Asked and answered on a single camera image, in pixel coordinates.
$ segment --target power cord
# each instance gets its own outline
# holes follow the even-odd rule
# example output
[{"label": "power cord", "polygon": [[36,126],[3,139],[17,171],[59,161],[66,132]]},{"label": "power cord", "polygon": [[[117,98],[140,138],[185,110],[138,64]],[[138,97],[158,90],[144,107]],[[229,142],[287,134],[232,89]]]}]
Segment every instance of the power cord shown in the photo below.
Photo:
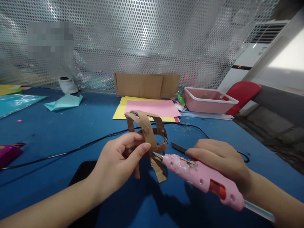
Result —
[{"label": "power cord", "polygon": [[[186,127],[194,127],[194,128],[196,128],[196,129],[200,130],[207,138],[209,138],[209,136],[208,136],[201,128],[199,128],[199,127],[197,127],[197,126],[194,126],[194,125],[191,125],[191,124],[174,123],[174,122],[166,122],[166,123],[164,123],[164,124],[165,124],[165,125],[166,125],[166,124],[176,124],[176,125],[182,125],[182,126],[186,126]],[[41,162],[41,161],[44,161],[44,160],[47,160],[47,159],[50,159],[50,158],[65,156],[65,155],[74,153],[74,152],[76,152],[76,151],[78,151],[78,150],[81,150],[81,149],[83,149],[83,148],[86,148],[86,147],[88,147],[88,146],[90,146],[90,145],[93,145],[94,143],[96,143],[96,142],[98,142],[98,141],[100,141],[100,140],[103,140],[103,139],[108,138],[108,137],[110,137],[110,136],[119,135],[119,134],[121,134],[121,133],[123,133],[123,132],[126,132],[126,131],[128,131],[128,129],[121,130],[121,131],[118,131],[118,132],[115,132],[115,133],[112,133],[112,134],[103,136],[103,137],[101,137],[101,138],[99,138],[99,139],[96,139],[96,140],[94,140],[94,141],[92,141],[92,142],[89,142],[89,143],[87,143],[87,144],[84,144],[84,145],[82,145],[82,146],[80,146],[80,147],[78,147],[78,148],[76,148],[76,149],[74,149],[74,150],[71,150],[71,151],[69,151],[69,152],[65,152],[65,153],[62,153],[62,154],[57,154],[57,155],[53,155],[53,156],[41,158],[41,159],[34,160],[34,161],[32,161],[32,162],[27,162],[27,163],[20,164],[20,165],[4,167],[4,168],[2,168],[2,169],[0,169],[0,170],[8,170],[8,169],[19,168],[19,167],[31,165],[31,164],[34,164],[34,163],[37,163],[37,162]],[[240,154],[242,154],[242,155],[244,155],[244,156],[246,157],[247,160],[244,161],[244,162],[249,162],[249,161],[250,161],[250,159],[249,159],[249,157],[248,157],[247,155],[245,155],[245,154],[243,154],[242,152],[239,152],[239,151],[238,151],[238,153],[240,153]]]}]

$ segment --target metal mesh screen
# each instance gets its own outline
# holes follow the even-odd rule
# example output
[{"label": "metal mesh screen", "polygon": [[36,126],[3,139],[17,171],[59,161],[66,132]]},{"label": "metal mesh screen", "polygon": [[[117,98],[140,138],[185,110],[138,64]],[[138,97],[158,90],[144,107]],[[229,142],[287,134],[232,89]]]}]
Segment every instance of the metal mesh screen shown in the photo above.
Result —
[{"label": "metal mesh screen", "polygon": [[[113,72],[172,73],[216,89],[278,0],[2,0],[0,83],[115,92]],[[30,58],[29,22],[72,22],[69,58]]]}]

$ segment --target hand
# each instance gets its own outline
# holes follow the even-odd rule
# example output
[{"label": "hand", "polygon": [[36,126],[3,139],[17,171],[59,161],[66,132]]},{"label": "hand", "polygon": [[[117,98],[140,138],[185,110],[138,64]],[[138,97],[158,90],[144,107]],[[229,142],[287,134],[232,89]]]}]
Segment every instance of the hand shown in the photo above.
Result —
[{"label": "hand", "polygon": [[194,148],[187,150],[186,154],[234,181],[243,196],[250,191],[251,170],[244,163],[242,156],[228,143],[214,139],[200,139]]},{"label": "hand", "polygon": [[144,142],[143,136],[135,132],[107,142],[87,178],[96,189],[95,195],[99,203],[117,191],[133,171],[134,177],[139,179],[138,162],[150,147],[149,143]]}]

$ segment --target blue tabletop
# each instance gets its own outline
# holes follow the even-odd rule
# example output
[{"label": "blue tabletop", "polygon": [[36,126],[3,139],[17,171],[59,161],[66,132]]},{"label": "blue tabletop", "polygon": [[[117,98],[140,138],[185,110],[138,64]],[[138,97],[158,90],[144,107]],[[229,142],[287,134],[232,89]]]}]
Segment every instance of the blue tabletop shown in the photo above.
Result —
[{"label": "blue tabletop", "polygon": [[[63,96],[61,90],[32,88],[25,94],[48,96],[28,108],[0,119],[0,144],[26,143],[24,153],[10,165],[70,151],[107,134],[127,128],[112,120],[120,98],[81,92],[79,107],[49,111],[43,103]],[[232,121],[186,117],[182,123],[203,129],[212,138],[250,154],[248,167],[304,202],[304,177]],[[204,135],[191,127],[165,126],[169,143],[190,148]],[[79,165],[97,160],[107,140],[68,156],[0,172],[0,219],[41,201],[70,183]],[[168,154],[178,154],[170,144]],[[158,184],[148,158],[140,162],[141,179],[131,177],[100,207],[97,227],[271,227],[255,213],[237,212],[214,194],[202,193],[173,173]]]}]

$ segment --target red plastic chair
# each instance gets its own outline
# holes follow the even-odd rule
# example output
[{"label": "red plastic chair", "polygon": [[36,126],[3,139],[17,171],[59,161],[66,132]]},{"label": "red plastic chair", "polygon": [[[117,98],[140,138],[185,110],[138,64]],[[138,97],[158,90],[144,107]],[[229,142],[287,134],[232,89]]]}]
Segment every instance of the red plastic chair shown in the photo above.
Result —
[{"label": "red plastic chair", "polygon": [[235,83],[226,93],[228,96],[238,100],[238,104],[228,110],[227,114],[235,116],[242,107],[253,99],[262,90],[260,84],[251,81],[240,81]]}]

